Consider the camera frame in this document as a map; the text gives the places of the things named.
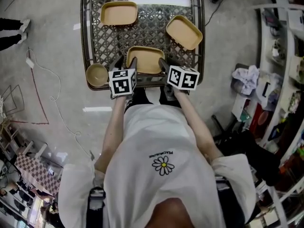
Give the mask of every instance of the red line on floor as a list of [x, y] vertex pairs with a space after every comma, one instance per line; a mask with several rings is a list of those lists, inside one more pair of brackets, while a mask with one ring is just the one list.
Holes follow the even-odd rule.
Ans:
[[[38, 90], [37, 90], [37, 86], [36, 86], [36, 81], [35, 81], [35, 78], [34, 78], [34, 72], [33, 72], [33, 69], [31, 68], [30, 69], [31, 72], [32, 72], [32, 76], [33, 76], [33, 82], [34, 82], [34, 86], [35, 86], [35, 89], [36, 89], [36, 94], [37, 94], [37, 97], [38, 97], [38, 100], [39, 100], [39, 103], [40, 103], [40, 106], [41, 106], [41, 109], [43, 111], [43, 114], [44, 114], [44, 117], [46, 118], [47, 120], [47, 123], [30, 123], [30, 124], [36, 124], [36, 125], [49, 125], [49, 121], [48, 121], [48, 118], [47, 118], [47, 115], [43, 109], [43, 105], [41, 103], [41, 100], [40, 100], [40, 97], [39, 97], [39, 93], [38, 93]], [[19, 123], [19, 124], [29, 124], [29, 122], [25, 122], [25, 121], [11, 121], [11, 122], [14, 122], [14, 123]]]

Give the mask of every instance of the forearm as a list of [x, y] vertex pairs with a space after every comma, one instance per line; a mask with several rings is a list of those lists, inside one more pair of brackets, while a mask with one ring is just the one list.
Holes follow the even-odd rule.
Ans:
[[211, 160], [223, 156], [215, 145], [208, 127], [200, 118], [187, 95], [183, 92], [176, 92], [175, 96], [181, 105], [189, 126], [194, 132], [199, 151], [203, 155], [207, 154]]
[[111, 158], [117, 150], [124, 136], [124, 105], [126, 97], [122, 96], [115, 100], [110, 122], [105, 131], [103, 149], [95, 163], [95, 169], [105, 173]]

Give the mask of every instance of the black metal table frame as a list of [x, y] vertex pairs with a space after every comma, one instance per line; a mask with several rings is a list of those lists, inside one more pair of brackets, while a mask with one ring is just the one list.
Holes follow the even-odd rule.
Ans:
[[[197, 0], [198, 5], [193, 5], [194, 7], [197, 7], [198, 9], [198, 28], [203, 33], [203, 40], [199, 44], [198, 48], [198, 54], [195, 54], [195, 56], [198, 56], [198, 71], [200, 72], [199, 81], [198, 84], [200, 84], [203, 80], [204, 76], [204, 61], [205, 61], [205, 16], [204, 16], [204, 0]], [[87, 11], [90, 10], [88, 8], [88, 5], [90, 5], [90, 1], [88, 0], [81, 0], [80, 1], [80, 31], [81, 31], [81, 46], [82, 46], [82, 55], [83, 55], [83, 61], [84, 61], [84, 67], [85, 72], [87, 68], [91, 65], [91, 61], [93, 63], [96, 63], [94, 61], [94, 48], [92, 45], [92, 54], [93, 58], [90, 58], [89, 55], [89, 44], [88, 44], [88, 38], [87, 38]], [[87, 82], [88, 87], [91, 90], [97, 91], [97, 90], [108, 90], [110, 89], [109, 85], [103, 85], [101, 87], [93, 87]], [[148, 84], [146, 82], [138, 81], [136, 87], [160, 87], [163, 86], [164, 83], [162, 81], [149, 81]]]

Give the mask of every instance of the white cable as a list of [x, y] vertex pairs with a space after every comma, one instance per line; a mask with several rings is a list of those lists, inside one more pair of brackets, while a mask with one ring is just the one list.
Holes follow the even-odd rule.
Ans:
[[50, 98], [51, 101], [53, 101], [53, 102], [56, 103], [57, 110], [58, 110], [58, 112], [59, 112], [59, 115], [60, 115], [60, 117], [61, 117], [61, 120], [62, 120], [64, 126], [66, 127], [66, 129], [67, 129], [70, 133], [74, 134], [75, 140], [76, 140], [77, 144], [79, 145], [79, 147], [86, 153], [86, 155], [87, 155], [88, 157], [91, 158], [91, 156], [84, 150], [84, 148], [80, 145], [80, 143], [79, 143], [78, 140], [77, 140], [77, 137], [76, 137], [76, 136], [79, 136], [79, 137], [80, 137], [80, 136], [81, 136], [81, 132], [77, 131], [76, 133], [74, 133], [74, 132], [72, 132], [72, 131], [67, 127], [67, 125], [66, 125], [66, 123], [65, 123], [65, 120], [63, 120], [63, 117], [62, 117], [61, 112], [60, 112], [60, 110], [59, 110], [59, 107], [58, 107], [58, 105], [57, 105], [57, 100], [58, 100], [58, 98], [59, 98], [60, 91], [61, 91], [61, 81], [60, 81], [59, 76], [58, 76], [57, 74], [55, 74], [52, 70], [40, 66], [40, 65], [38, 64], [38, 62], [37, 62], [35, 53], [34, 53], [34, 51], [33, 51], [32, 49], [28, 49], [28, 50], [26, 51], [26, 54], [27, 54], [28, 52], [30, 52], [30, 51], [32, 52], [32, 54], [33, 54], [33, 56], [34, 56], [35, 64], [36, 64], [38, 67], [40, 67], [40, 68], [42, 68], [42, 69], [44, 69], [44, 70], [46, 70], [46, 71], [48, 71], [48, 72], [51, 72], [52, 74], [54, 74], [54, 75], [57, 76], [57, 78], [58, 78], [58, 80], [59, 80], [59, 92], [58, 92], [57, 98], [55, 99], [53, 96], [50, 96], [49, 98]]

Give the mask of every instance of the brown paper bowl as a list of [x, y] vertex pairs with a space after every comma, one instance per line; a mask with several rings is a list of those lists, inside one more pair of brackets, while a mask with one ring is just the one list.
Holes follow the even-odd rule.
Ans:
[[99, 63], [89, 66], [85, 76], [89, 84], [94, 87], [101, 87], [108, 81], [108, 71]]
[[129, 25], [136, 19], [137, 4], [135, 2], [107, 2], [101, 7], [100, 21], [104, 25]]
[[203, 40], [203, 34], [185, 16], [176, 15], [166, 27], [167, 33], [188, 50], [194, 50]]
[[158, 64], [160, 58], [165, 59], [163, 51], [152, 47], [131, 47], [127, 55], [127, 67], [137, 57], [136, 71], [144, 74], [158, 74], [162, 71]]

